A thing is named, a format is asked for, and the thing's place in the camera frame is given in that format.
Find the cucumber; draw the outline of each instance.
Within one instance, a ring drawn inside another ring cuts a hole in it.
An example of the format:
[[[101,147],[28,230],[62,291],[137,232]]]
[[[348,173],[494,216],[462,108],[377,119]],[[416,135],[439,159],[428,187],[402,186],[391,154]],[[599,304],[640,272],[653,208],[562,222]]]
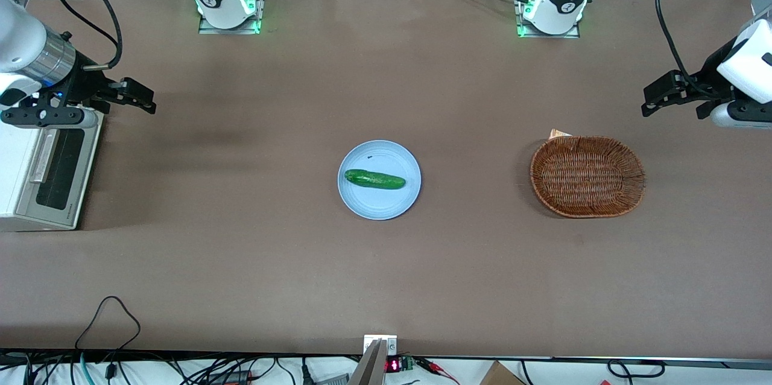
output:
[[[344,174],[346,179],[361,187],[374,187],[375,189],[402,189],[405,179],[388,174],[371,173],[365,170],[348,170]]]

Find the blue plate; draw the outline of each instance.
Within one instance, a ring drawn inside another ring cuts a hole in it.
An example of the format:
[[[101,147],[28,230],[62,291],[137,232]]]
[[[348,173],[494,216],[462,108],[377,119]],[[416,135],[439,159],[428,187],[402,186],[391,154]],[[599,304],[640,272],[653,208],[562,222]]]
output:
[[[361,187],[348,181],[347,170],[402,177],[402,189]],[[407,148],[392,141],[369,141],[351,150],[338,170],[338,192],[352,212],[372,220],[386,220],[403,214],[419,197],[421,168]]]

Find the white floor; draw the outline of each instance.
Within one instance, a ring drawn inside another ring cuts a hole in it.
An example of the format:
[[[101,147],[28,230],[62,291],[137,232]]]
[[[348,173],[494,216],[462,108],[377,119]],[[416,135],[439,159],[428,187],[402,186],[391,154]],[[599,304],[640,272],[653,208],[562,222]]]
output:
[[[448,373],[456,377],[461,385],[478,385],[485,376],[493,361],[490,360],[434,360]],[[254,374],[262,374],[273,361],[263,358],[253,366]],[[302,385],[303,376],[300,371],[300,358],[281,358],[284,368],[293,374],[296,385]],[[320,357],[308,358],[307,364],[311,371],[312,379],[316,382],[331,379],[342,374],[352,374],[356,363],[348,358]],[[525,382],[522,369],[516,361],[504,361],[503,364],[516,376]],[[138,361],[123,363],[129,385],[179,385],[182,377],[166,363],[160,361]],[[210,362],[185,361],[180,363],[187,374],[192,374],[198,369],[206,368]],[[107,363],[99,365],[88,364],[89,374],[95,385],[105,385],[104,371]],[[650,374],[658,367],[630,366],[634,374]],[[9,369],[0,372],[0,383],[3,385],[23,385],[22,377],[24,367]],[[607,380],[611,385],[629,385],[627,380],[613,377],[607,372],[606,364],[598,363],[556,363],[531,361],[527,363],[528,373],[533,385],[600,385]],[[80,366],[75,364],[75,385],[88,385],[81,373]],[[38,374],[36,385],[40,385],[45,379],[45,372]],[[413,380],[419,380],[416,385],[454,385],[453,382],[442,377],[428,374],[422,369],[413,369],[396,374],[387,374],[385,385],[403,385]],[[51,375],[50,385],[72,385],[69,376],[69,364],[59,366]],[[126,385],[121,374],[118,374],[111,383],[113,385]],[[271,369],[270,373],[254,382],[258,385],[293,385],[290,375],[278,367]],[[772,371],[750,371],[749,369],[717,369],[717,368],[673,368],[668,366],[665,374],[656,379],[635,379],[634,385],[768,385],[772,384]]]

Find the red wire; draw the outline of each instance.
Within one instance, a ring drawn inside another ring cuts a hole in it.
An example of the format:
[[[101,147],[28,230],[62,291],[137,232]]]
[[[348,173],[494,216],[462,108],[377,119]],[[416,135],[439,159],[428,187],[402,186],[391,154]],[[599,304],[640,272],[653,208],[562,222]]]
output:
[[[446,372],[441,366],[438,366],[437,364],[430,362],[429,368],[431,368],[440,376],[452,380],[453,382],[455,382],[455,385],[461,385],[461,383],[459,383],[458,380],[455,379],[455,377],[453,377],[450,373]]]
[[[439,372],[439,375],[442,376],[442,377],[447,377],[448,379],[452,380],[453,382],[455,382],[455,385],[461,385],[461,383],[459,383],[458,380],[455,379],[455,377],[451,376],[446,371]]]

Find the connector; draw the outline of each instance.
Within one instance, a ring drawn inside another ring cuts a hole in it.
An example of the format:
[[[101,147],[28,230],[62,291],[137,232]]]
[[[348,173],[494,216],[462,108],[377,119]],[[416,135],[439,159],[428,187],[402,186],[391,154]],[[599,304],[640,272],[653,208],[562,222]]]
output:
[[[118,373],[116,369],[117,367],[115,366],[115,364],[110,363],[110,365],[108,365],[107,368],[104,369],[104,378],[107,380],[113,379],[113,377],[116,376],[116,373]]]
[[[300,369],[303,371],[303,385],[315,385],[314,378],[311,377],[311,372],[308,371],[306,358],[303,358],[303,366]]]

